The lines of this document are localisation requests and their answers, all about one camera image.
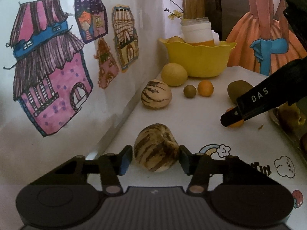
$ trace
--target orange skirt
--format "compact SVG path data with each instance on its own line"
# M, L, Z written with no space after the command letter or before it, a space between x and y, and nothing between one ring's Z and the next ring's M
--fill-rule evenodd
M273 20L271 23L271 39L281 37L279 22ZM236 42L236 47L232 50L228 67L241 66L248 70L259 73L260 64L254 56L254 50L250 48L253 41L260 38L259 20L248 12L234 26L228 35L227 42ZM294 59L304 58L307 52L297 39L294 33L289 30L289 50L283 54L271 55L271 73L274 73L283 65Z

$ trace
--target metal tray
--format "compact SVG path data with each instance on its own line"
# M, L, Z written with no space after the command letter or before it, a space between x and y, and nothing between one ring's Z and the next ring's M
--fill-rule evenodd
M286 131L285 129L283 129L281 127L281 125L279 123L279 120L278 120L278 108L269 110L269 116L270 116L271 120L274 123L277 124L277 126L280 128L280 130L282 132L284 132L285 135L288 137L288 139L292 143L294 149L296 150L298 155L301 157L303 163L307 167L307 152L302 150L301 147L300 147L300 138L305 133L307 133L307 123L304 126L298 128L298 129L295 129L294 131Z

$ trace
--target white table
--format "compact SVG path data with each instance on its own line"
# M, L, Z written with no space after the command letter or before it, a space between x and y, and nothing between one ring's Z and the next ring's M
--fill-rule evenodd
M307 195L307 169L291 144L281 131L271 122L268 113L258 115L244 123L240 128L225 128L220 123L221 115L234 107L227 94L227 86L235 80L245 80L253 86L266 77L242 67L227 67L218 77L209 79L214 86L211 97L196 95L187 99L183 95L184 86L191 84L197 87L201 79L189 79L183 86L172 88L172 101L164 109L148 110L141 101L120 129L119 133L106 150L106 153L119 153L127 144L134 145L139 132L153 123L162 123L169 127L176 141L184 144L192 153L209 144L225 144L231 148L230 154L239 156L244 162L259 162L261 166L270 166L270 177L283 184L292 193L300 190ZM278 174L274 161L281 156L289 157L295 167L295 176L288 178ZM217 153L212 158L219 158ZM124 188L127 186L183 186L186 190L191 176L184 174L177 162L163 173L151 173L132 163L125 176L119 177ZM101 189L100 178L91 175L89 182ZM209 189L222 182L221 175L214 175ZM307 202L293 209L287 222L293 230L306 229Z

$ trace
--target yellow bowl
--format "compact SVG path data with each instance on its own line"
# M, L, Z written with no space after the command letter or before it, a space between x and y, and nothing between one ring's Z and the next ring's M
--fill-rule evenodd
M221 41L218 46L193 47L184 42L168 43L159 39L168 50L168 61L182 65L190 77L209 78L220 75L227 67L231 50L236 43Z

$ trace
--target orange fruit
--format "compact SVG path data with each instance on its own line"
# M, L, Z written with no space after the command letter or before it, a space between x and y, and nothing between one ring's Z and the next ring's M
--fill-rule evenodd
M233 109L233 107L229 108L226 112L231 111L232 109ZM244 119L240 120L239 122L233 123L233 124L229 125L228 127L231 127L231 128L240 127L240 126L243 125L243 123L244 123Z
M197 91L203 97L210 97L213 94L213 84L208 80L199 82Z

